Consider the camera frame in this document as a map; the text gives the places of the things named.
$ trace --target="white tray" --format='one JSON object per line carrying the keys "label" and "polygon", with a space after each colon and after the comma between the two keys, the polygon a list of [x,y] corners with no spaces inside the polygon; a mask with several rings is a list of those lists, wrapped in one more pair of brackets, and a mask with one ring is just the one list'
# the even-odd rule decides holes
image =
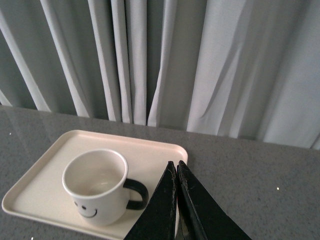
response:
{"label": "white tray", "polygon": [[[63,134],[6,193],[3,210],[11,215],[107,238],[123,239],[143,210],[127,210],[115,223],[98,227],[86,223],[62,185],[67,164],[84,151],[108,148],[120,152],[128,162],[128,178],[142,182],[152,196],[168,164],[188,161],[181,146],[131,137],[73,130]],[[131,193],[131,199],[139,200]]]}

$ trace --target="curtain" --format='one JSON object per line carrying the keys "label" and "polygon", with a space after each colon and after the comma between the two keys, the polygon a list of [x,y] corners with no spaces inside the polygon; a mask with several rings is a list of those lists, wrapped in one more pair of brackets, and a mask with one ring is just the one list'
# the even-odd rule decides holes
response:
{"label": "curtain", "polygon": [[318,0],[2,0],[5,106],[320,149]]}

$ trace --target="mug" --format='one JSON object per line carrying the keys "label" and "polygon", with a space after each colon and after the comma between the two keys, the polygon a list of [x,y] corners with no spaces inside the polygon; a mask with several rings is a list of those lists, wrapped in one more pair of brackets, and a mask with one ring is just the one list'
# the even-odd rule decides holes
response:
{"label": "mug", "polygon": [[[64,169],[62,184],[84,220],[109,225],[126,211],[144,209],[149,193],[141,182],[127,178],[128,163],[111,149],[94,149],[73,159]],[[129,189],[142,201],[130,200]]]}

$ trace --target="mug handle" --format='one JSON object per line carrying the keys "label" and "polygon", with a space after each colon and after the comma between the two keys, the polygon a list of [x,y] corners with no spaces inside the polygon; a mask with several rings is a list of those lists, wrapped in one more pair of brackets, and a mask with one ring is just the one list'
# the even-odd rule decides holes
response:
{"label": "mug handle", "polygon": [[142,197],[142,201],[129,200],[129,202],[126,206],[126,209],[141,210],[147,206],[147,203],[149,200],[149,193],[148,193],[148,189],[146,188],[145,185],[143,185],[139,181],[127,178],[123,184],[123,187],[126,189],[132,189],[132,190],[138,192]]}

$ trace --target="speckled countertop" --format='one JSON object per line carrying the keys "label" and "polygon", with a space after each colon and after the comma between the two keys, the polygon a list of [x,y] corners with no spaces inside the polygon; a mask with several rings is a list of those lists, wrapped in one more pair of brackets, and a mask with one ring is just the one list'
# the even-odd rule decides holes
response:
{"label": "speckled countertop", "polygon": [[[77,129],[182,146],[193,173],[253,240],[320,239],[320,151],[5,106],[0,198],[58,137]],[[99,238],[1,210],[0,239]]]}

